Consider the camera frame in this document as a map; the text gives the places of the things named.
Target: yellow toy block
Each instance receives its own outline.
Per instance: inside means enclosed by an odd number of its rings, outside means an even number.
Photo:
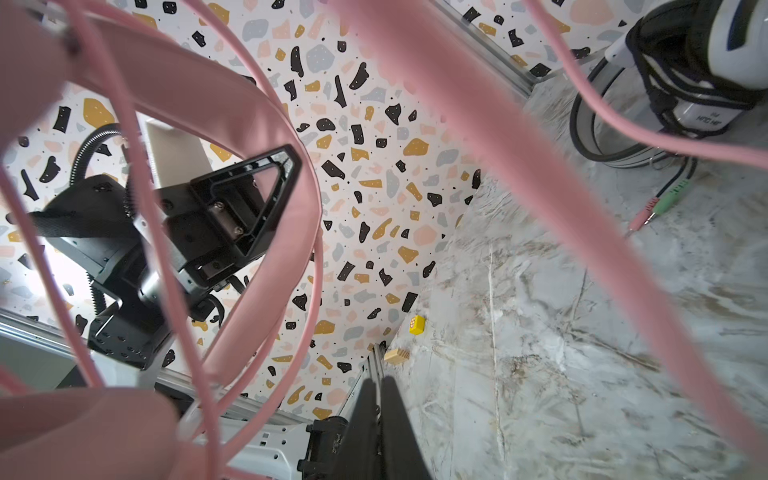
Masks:
[[[421,333],[424,333],[424,317],[421,315],[414,316],[411,318],[411,328],[408,329],[410,333],[413,333],[414,335],[419,335]]]

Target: wooden block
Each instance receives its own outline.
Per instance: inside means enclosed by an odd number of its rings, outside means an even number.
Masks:
[[[398,365],[400,363],[405,362],[410,357],[411,357],[411,354],[408,352],[408,350],[394,349],[394,350],[389,350],[387,353],[384,354],[384,361],[390,365]]]

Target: terrazzo wallpaper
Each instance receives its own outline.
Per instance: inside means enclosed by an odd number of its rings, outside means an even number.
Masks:
[[[184,48],[246,74],[234,53],[183,4],[114,4]],[[482,173],[440,113],[422,106],[418,92],[382,68],[318,2],[241,0],[210,7],[265,70],[317,168],[325,230],[323,306],[310,354],[281,409],[322,419],[343,404],[369,345],[390,341],[409,317]],[[95,127],[112,121],[106,99],[72,84],[66,87],[61,100],[5,155],[4,167],[29,210],[42,209],[67,187],[80,143]],[[106,173],[124,183],[127,167],[119,143],[111,140],[100,148],[88,174]],[[208,143],[204,149],[214,168],[238,161]],[[41,282],[6,212],[0,217],[0,306],[53,323]],[[71,316],[85,331],[93,312],[84,272],[50,246],[45,253]],[[251,398],[266,399],[293,358],[306,320],[312,268],[310,263],[279,340],[246,390]],[[256,269],[249,266],[240,277]],[[237,299],[233,288],[216,295],[227,312]],[[209,320],[191,328],[203,353],[219,326]],[[187,370],[176,348],[165,365]]]
[[[561,68],[521,1],[444,0],[536,77]],[[541,0],[576,58],[612,44],[642,16],[650,0]]]

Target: gray marble surface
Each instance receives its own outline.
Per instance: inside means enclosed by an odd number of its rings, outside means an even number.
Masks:
[[[625,228],[674,167],[614,170],[575,153],[574,92],[527,109]],[[737,129],[768,148],[768,114]],[[733,397],[768,432],[768,174],[703,162],[683,200],[629,241]],[[387,366],[435,478],[768,478],[708,425],[589,272],[491,177],[399,331]]]

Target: pink cable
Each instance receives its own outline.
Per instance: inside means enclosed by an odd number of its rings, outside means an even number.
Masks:
[[[737,164],[750,165],[768,170],[768,152],[755,148],[734,147],[702,140],[691,140],[661,134],[642,128],[619,115],[592,87],[587,76],[581,71],[573,58],[573,54],[565,44],[560,33],[554,26],[551,16],[541,6],[539,0],[523,0],[531,11],[536,24],[549,40],[558,58],[563,62],[563,68],[568,73],[584,101],[600,115],[610,126],[628,136],[634,141],[651,147],[657,147],[677,154],[693,157],[711,158],[713,160],[732,161]]]
[[[4,366],[0,365],[0,388],[13,396],[28,395],[31,393],[29,387],[22,382],[16,375],[10,373]]]
[[[266,421],[277,410],[277,406],[283,401],[288,393],[288,389],[293,384],[296,374],[309,354],[310,342],[315,334],[315,324],[317,323],[317,314],[320,310],[320,298],[323,295],[323,231],[318,228],[317,238],[315,239],[315,281],[312,285],[312,299],[310,300],[310,312],[306,316],[306,325],[299,341],[299,347],[296,354],[288,366],[288,370],[283,375],[280,383],[277,384],[272,395],[262,405],[259,412],[245,426],[235,434],[232,439],[223,447],[224,461],[230,461],[240,450],[248,445],[248,442],[264,427]]]
[[[27,246],[27,251],[32,255],[32,259],[35,261],[35,266],[40,272],[40,278],[43,281],[43,287],[45,293],[48,295],[48,299],[53,306],[56,320],[64,332],[64,337],[67,339],[67,343],[72,348],[74,354],[74,360],[78,364],[78,367],[85,378],[85,382],[90,387],[104,388],[104,380],[101,379],[96,365],[94,364],[91,355],[88,353],[88,349],[83,343],[83,339],[80,336],[77,328],[74,326],[72,318],[69,316],[64,300],[61,298],[56,286],[56,282],[51,273],[51,267],[48,265],[48,260],[43,255],[42,249],[38,243],[38,238],[35,233],[35,227],[27,216],[27,212],[22,204],[22,199],[19,197],[16,189],[8,179],[8,174],[5,168],[0,168],[0,190],[2,190],[5,202],[11,208],[13,217],[18,222],[18,228],[22,231],[22,237],[24,243]]]
[[[439,105],[452,128],[464,132],[472,150],[515,192],[520,204],[587,264],[710,421],[753,461],[766,464],[768,443],[763,434],[725,393],[688,338],[667,295],[654,284],[579,177],[553,152],[551,139],[521,113],[505,85],[442,28],[423,0],[336,0],[331,5],[350,20],[364,41],[379,49],[383,61],[399,66],[401,74],[414,81],[425,100]],[[704,147],[706,154],[685,151],[712,157],[714,147]],[[726,151],[733,153],[733,148],[716,150],[718,156]]]
[[[115,113],[121,121],[123,134],[131,146],[128,148],[127,159],[131,166],[131,176],[136,180],[132,182],[134,198],[137,200],[138,210],[147,223],[150,234],[150,240],[144,243],[147,261],[150,268],[159,273],[163,314],[177,335],[184,352],[184,358],[187,360],[192,373],[192,383],[200,397],[200,404],[203,407],[203,422],[208,437],[206,445],[207,477],[210,480],[217,480],[221,478],[223,466],[220,462],[220,436],[216,404],[189,331],[187,305],[181,295],[180,286],[170,264],[164,261],[170,258],[168,239],[157,214],[159,199],[157,192],[153,190],[151,185],[147,152],[144,145],[139,141],[136,111],[117,65],[104,48],[101,35],[91,27],[90,22],[85,17],[80,0],[60,0],[60,2],[82,43],[85,54],[88,56],[92,67],[98,71],[104,88],[109,93]]]

